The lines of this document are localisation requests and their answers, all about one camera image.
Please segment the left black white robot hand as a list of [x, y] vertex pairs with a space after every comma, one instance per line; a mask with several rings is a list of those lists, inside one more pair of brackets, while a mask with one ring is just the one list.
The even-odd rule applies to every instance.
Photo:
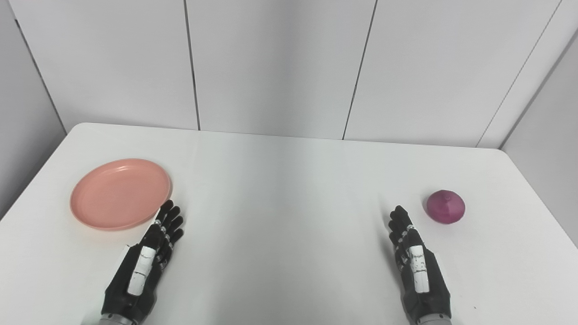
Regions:
[[184, 230], [181, 208], [172, 200], [160, 206], [143, 238], [128, 249], [105, 290], [100, 325], [140, 325], [156, 303], [161, 276]]

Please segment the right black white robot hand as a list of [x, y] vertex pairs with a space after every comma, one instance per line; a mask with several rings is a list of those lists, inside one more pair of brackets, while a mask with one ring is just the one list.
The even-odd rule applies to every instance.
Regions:
[[402, 305], [407, 316], [415, 325], [450, 325], [451, 295], [434, 253], [402, 206], [389, 216], [389, 239], [401, 275]]

